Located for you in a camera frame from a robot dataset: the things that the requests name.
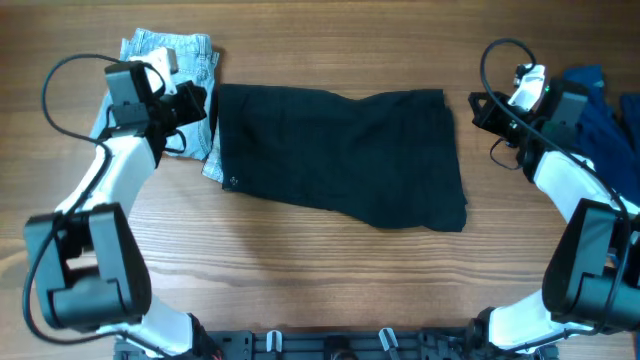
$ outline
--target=black cloth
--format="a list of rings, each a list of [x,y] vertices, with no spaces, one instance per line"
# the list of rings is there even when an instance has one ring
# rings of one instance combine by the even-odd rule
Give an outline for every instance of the black cloth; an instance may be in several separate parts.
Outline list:
[[[442,90],[362,100],[289,87],[219,91],[224,189],[380,228],[464,227],[453,115]]]

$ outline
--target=wood grain surface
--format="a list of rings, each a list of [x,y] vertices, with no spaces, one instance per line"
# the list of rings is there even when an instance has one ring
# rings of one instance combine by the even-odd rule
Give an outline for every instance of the wood grain surface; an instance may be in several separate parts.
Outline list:
[[[640,89],[633,1],[0,3],[0,360],[111,356],[112,340],[46,345],[21,317],[22,227],[65,198],[93,159],[91,146],[54,132],[40,111],[44,76],[64,56],[118,56],[121,39],[142,27],[211,35],[222,54],[218,81],[226,83],[351,98],[445,90],[469,200],[462,233],[383,231],[338,213],[226,193],[200,175],[202,163],[163,160],[130,223],[156,293],[210,330],[462,325],[528,295],[540,287],[565,224],[521,172],[491,162],[495,136],[471,124],[467,96],[482,90],[483,49],[499,37],[520,38],[551,75],[602,64],[612,103]],[[494,88],[511,91],[525,60],[515,48],[496,50],[488,69]],[[106,89],[104,66],[77,62],[56,74],[49,102],[62,126],[88,133]],[[497,152],[504,161],[513,155]],[[562,359],[633,356],[628,334],[572,339],[561,352]]]

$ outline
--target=dark blue garment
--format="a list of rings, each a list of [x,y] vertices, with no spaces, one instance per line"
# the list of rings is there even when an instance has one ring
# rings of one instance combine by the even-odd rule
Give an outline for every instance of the dark blue garment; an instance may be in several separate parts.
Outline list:
[[[640,204],[640,95],[621,98],[627,136],[604,98],[600,65],[565,71],[564,78],[585,85],[589,102],[578,121],[576,146],[593,161],[596,172],[627,200]]]

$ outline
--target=denim shorts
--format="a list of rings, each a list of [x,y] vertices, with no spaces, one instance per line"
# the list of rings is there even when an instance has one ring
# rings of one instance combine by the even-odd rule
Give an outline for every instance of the denim shorts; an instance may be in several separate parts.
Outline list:
[[[213,149],[209,153],[207,162],[202,168],[202,175],[222,184],[224,173],[222,172],[222,161],[220,160],[220,129],[219,121],[216,121],[216,131],[213,136]]]
[[[122,40],[120,60],[127,60],[131,56],[146,55],[152,50],[163,46],[176,52],[178,73],[172,75],[174,83],[179,84],[191,80],[195,85],[202,86],[207,91],[207,99],[204,104],[207,117],[198,122],[179,127],[187,140],[185,151],[181,154],[169,154],[204,160],[211,152],[213,143],[209,112],[211,111],[215,83],[214,69],[218,63],[219,54],[213,51],[211,39],[208,35],[161,34],[137,29],[131,40]],[[91,137],[98,137],[102,129],[104,129],[106,125],[106,110],[111,103],[111,96],[107,94],[102,101],[96,123],[91,130]],[[110,119],[109,126],[113,125],[113,119]],[[183,149],[182,139],[178,135],[167,138],[167,147]]]

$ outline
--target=blue cloth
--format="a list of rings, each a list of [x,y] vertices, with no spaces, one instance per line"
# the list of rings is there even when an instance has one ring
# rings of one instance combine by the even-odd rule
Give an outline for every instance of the blue cloth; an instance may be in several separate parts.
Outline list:
[[[215,84],[214,69],[218,63],[219,55],[213,51],[211,39],[208,35],[174,35],[154,33],[145,29],[137,29],[131,40],[122,40],[120,60],[127,60],[131,56],[146,55],[159,47],[167,47],[175,50],[178,60],[178,73],[172,75],[176,84],[191,80],[195,85],[207,90],[207,99],[204,107],[207,117],[195,123],[179,127],[187,139],[184,153],[172,154],[176,156],[191,157],[198,160],[207,158],[212,149],[211,125],[209,111],[211,109],[213,86]],[[106,109],[112,103],[111,95],[107,94],[102,101],[102,106],[90,136],[96,138],[106,125]],[[182,140],[178,135],[167,139],[167,147],[182,149]]]
[[[604,97],[600,65],[565,71],[564,78],[585,85],[589,101],[578,121],[576,146],[593,161],[596,172],[627,200],[640,204],[640,107],[638,95],[621,99],[625,121],[633,128],[627,136],[614,119]]]

